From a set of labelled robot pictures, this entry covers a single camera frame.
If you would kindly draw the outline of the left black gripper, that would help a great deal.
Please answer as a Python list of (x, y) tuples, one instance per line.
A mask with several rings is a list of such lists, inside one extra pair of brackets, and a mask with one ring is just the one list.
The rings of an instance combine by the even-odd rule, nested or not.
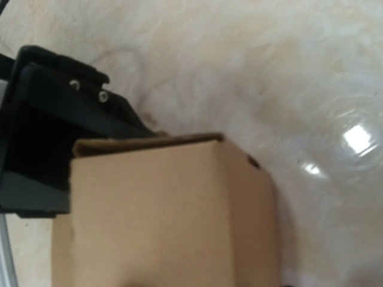
[(154, 136), (107, 75), (70, 57), (26, 45), (1, 56), (1, 80), (1, 213), (68, 213), (76, 140)]

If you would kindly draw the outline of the brown cardboard box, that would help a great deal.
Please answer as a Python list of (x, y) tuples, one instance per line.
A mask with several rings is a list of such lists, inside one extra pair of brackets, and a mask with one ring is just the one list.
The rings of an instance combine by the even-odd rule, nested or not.
[(268, 173), (218, 134), (73, 147), (53, 286), (279, 286)]

